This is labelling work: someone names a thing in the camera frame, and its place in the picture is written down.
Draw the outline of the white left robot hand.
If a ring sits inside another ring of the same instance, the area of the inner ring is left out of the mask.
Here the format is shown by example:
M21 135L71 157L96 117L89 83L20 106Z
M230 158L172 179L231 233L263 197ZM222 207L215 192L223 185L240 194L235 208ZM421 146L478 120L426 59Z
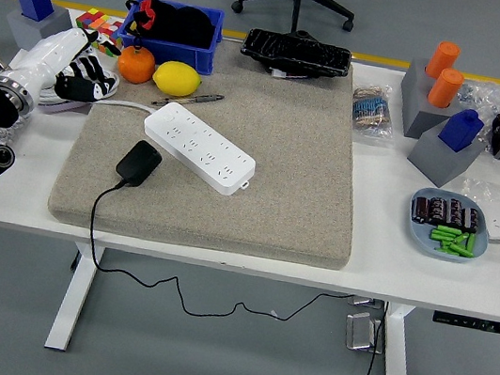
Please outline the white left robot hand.
M0 87L35 101L50 87L63 100L91 103L108 98L115 94L119 79L101 66L92 47L95 42L121 55L104 34L73 27L40 40L10 70L0 71Z

